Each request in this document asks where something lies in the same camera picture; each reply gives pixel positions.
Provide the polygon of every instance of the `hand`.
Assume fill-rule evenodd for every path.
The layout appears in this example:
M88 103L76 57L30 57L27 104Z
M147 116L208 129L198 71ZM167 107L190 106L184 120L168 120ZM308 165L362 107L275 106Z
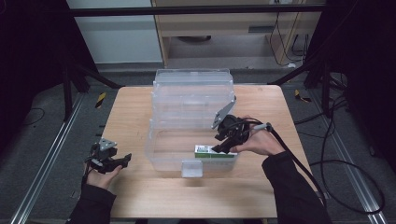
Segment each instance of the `hand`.
M92 169L90 171L90 173L88 174L87 184L96 186L101 189L108 189L108 187L110 186L111 180L113 180L113 178L120 172L121 169L122 169L122 166L119 165L112 172L106 173L104 175L97 172L96 170Z
M243 145L232 147L230 151L252 151L259 155L272 156L285 151L285 149L266 130L252 130L249 139Z

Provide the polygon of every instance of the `black cable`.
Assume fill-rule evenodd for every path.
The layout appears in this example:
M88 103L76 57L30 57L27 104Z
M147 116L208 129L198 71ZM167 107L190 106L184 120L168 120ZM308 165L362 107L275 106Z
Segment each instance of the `black cable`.
M294 162L303 170L303 172L309 177L309 179L312 181L312 183L315 185L315 188L317 188L320 198L322 200L323 206L327 208L327 202L326 202L326 197L324 196L323 190L321 189L320 185L318 184L318 181L314 178L314 176L311 174L311 172L306 169L303 164L297 159L296 156L291 152L291 150L286 146L285 142L282 140L282 138L279 136L279 134L273 129L271 131L271 134L276 138L276 140L279 142L279 144L287 150Z
M40 120L42 120L44 118L44 116L46 115L46 111L44 109L42 109L42 108L31 108L30 110L31 111L32 110L40 110L42 112L41 117L38 118L35 121L29 122L29 123L23 123L22 125L24 125L24 126L35 124L35 123L39 122Z
M354 212L363 214L363 215L372 215L372 214L376 214L376 213L382 211L383 207L385 206L385 197L383 196L382 190L378 187L378 185L377 185L375 182L374 182L374 183L375 183L375 186L377 187L378 192L380 192L381 200L382 200L383 203L381 204L381 206L380 206L379 209L377 209L377 210L375 210L375 211L373 211L373 212L366 212L366 211L361 211L360 209L354 208L354 207L352 207L352 206L349 206L349 205L347 205L346 203L343 203L343 202L342 202L340 199L338 199L337 197L335 197L335 195L334 195L333 193L331 193L330 188L329 188L329 186L327 185L327 182L326 182L326 179L325 179L324 167L323 167L323 164L325 163L325 162L324 162L324 161L325 161L325 160L324 160L324 149L325 149L325 147L326 147L327 137L329 136L329 132L330 132L330 129L331 129L332 124L333 124L333 121L334 121L334 117L333 117L333 116L334 116L334 106L335 106L335 102L336 102L339 98L341 98L341 97L343 97L343 95L340 96L340 97L338 97L337 99L335 99L335 100L333 101L333 106L332 106L332 110L331 110L331 114L330 114L330 124L329 124L329 128L327 129L327 132L326 132L325 137L324 137L323 142L322 142L321 153L320 153L320 161L318 162L318 164L320 165L320 177L321 177L323 186L324 186L324 188L327 190L327 192L329 193L329 195L332 196L332 198L333 198L335 201L337 201L338 203L340 203L341 205L343 205L345 208L347 208L347 209L349 209L349 210L351 210L351 211L354 211Z
M259 121L259 120L257 120L257 119L253 119L253 118L245 118L245 119L242 119L243 121L238 121L238 122L235 122L235 123L233 123L233 124L231 124L231 125L229 125L229 126L227 126L227 127L224 127L224 130L229 130L229 129L231 129L232 127L234 127L234 126L238 126L239 124L262 124L262 122L261 121Z
M291 62L289 62L289 63L297 63L297 62L300 62L301 60L294 60L294 59L291 59L291 58L288 56L288 53L286 52L285 44L283 43L282 35L281 35L281 33L280 33L280 30L279 30L279 22L278 22L278 20L279 20L279 12L276 13L276 21L275 21L275 24L274 24L273 31L271 32L271 35L270 35L270 47L271 47L271 51L272 51L273 54L274 54L276 63L277 63L278 65L280 65L280 66L285 66L285 65L287 65L287 64L282 64L282 63L280 63L280 62L277 61L276 54L275 54L274 48L273 48L273 46L272 46L272 37L273 37L273 34L274 34L275 29L277 29L277 32L278 32L278 34L279 34L279 39L280 39L280 43L282 44L283 52L284 52L285 56L291 61Z
M347 88L347 86L344 84L344 81L341 77L341 80L338 80L337 78L333 77L332 75L330 75L330 78L332 80L332 83L338 87L338 89L340 90L345 90Z
M308 39L309 39L309 35L305 35L305 41L304 41L304 47L303 49L294 49L294 46L296 44L296 41L298 39L299 35L296 35L294 37L294 41L293 44L291 45L291 52L293 53L294 56L299 56L299 57L303 57L303 62L306 56L306 53L308 52Z
M375 188L376 188L377 191L378 191L379 196L381 197L381 202L382 202L382 203L379 205L379 208L378 208L377 210L375 210L375 211L372 211L372 212L361 211L361 210L358 210L358 209L356 209L356 208L353 208L353 207L347 205L346 203L343 203L343 202L340 201L338 198L334 197L334 195L327 189L329 195L330 195L333 199L335 199L338 203L340 203L341 205L343 205L344 207L347 207L348 209L350 209L350 210L352 210L352 211L355 211L355 212L357 212L357 213L361 213L361 214L363 214L363 215L373 215L373 214L376 214L376 213L381 212L381 211L384 209L385 204L386 204L386 203L385 203L385 195L384 195L384 192L383 192L383 191L381 190L381 188L378 186L378 184L376 183L376 181L375 181L366 171L364 171L362 168L360 168L359 166L357 166L357 165L355 165L355 164L353 164L353 163L351 163L351 162L348 162L348 161L340 161L340 160L316 161L316 162L310 163L309 165L310 165L310 166L315 166L315 165L318 165L318 164L321 164L321 163L342 163L342 164L346 164L346 165L352 166L352 167L354 167L355 169L358 169L362 174L364 174L364 175L374 184Z
M324 138L324 136L318 136L318 135L314 135L311 133L303 133L303 132L298 132L298 131L297 131L297 133L304 134L304 135L311 136L311 137L316 137L316 138Z
M343 100L343 101L341 101L340 103L335 104L335 106L332 107L332 108L330 108L330 110L332 110L332 109L333 109L333 110L336 110L336 109L338 109L338 108L341 108L342 106L344 106L344 105L341 105L341 103L346 102L346 101L347 101L347 100ZM313 116L311 116L311 117L308 117L308 118L305 118L305 119L300 119L300 120L294 121L294 125L299 125L299 124L302 124L302 123L306 123L306 122L308 122L308 121L310 121L310 120L313 120L313 119L316 119L316 118L320 117L321 115L325 115L325 113L324 113L324 112L321 112L321 113L318 113L318 114L313 115Z
M91 163L92 163L92 156L93 156L93 152L96 150L97 145L93 145L91 147L90 153L88 154L88 157L84 160L85 164L85 171L84 174L82 175L82 179L81 179L81 190L82 187L87 183L88 180L88 175L90 174L90 172L93 170L93 168L90 169L91 167Z

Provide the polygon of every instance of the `white cabinet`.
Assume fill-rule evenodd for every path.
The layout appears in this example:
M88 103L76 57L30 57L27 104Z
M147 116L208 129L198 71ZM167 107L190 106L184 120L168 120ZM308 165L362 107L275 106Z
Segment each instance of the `white cabinet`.
M151 7L149 0L67 0L70 8ZM76 17L97 64L162 63L153 16Z
M151 0L155 7L271 5L274 0ZM281 4L315 4L325 0L283 0ZM271 34L278 62L286 59L295 35L312 35L320 12L226 13L156 16L164 64L172 36Z

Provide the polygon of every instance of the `transparent plastic container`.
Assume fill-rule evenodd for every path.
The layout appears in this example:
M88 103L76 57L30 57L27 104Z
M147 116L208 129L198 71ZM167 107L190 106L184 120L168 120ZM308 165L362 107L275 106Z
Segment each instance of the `transparent plastic container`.
M216 113L234 99L228 69L161 69L153 82L152 118L145 153L154 169L199 176L233 169L234 158L195 158L195 145L215 146Z

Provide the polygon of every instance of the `aluminum rail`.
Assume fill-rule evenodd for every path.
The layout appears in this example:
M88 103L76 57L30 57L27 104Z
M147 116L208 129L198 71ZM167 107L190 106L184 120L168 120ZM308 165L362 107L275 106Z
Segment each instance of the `aluminum rail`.
M268 13L268 12L315 12L342 10L345 6L329 4L294 5L234 5L234 6L192 6L192 7L116 7L116 8L72 8L69 10L43 11L52 16L106 17L180 14L221 13Z
M68 121L64 122L60 131L58 132L54 142L52 143L49 152L44 159L40 169L35 176L35 180L33 181L32 185L30 186L29 190L27 191L26 195L24 196L20 206L18 207L17 211L11 218L11 224L22 224L25 223L27 218L32 211L33 206L35 205L35 201L38 198L41 190L44 187L44 184L47 180L48 175L50 174L50 170L52 169L53 164L58 157L59 152L64 144L64 140L66 136L69 134L71 127L76 119L78 111L81 107L81 103L84 99L84 93L79 93L76 99L76 102L73 106L73 113L71 114Z

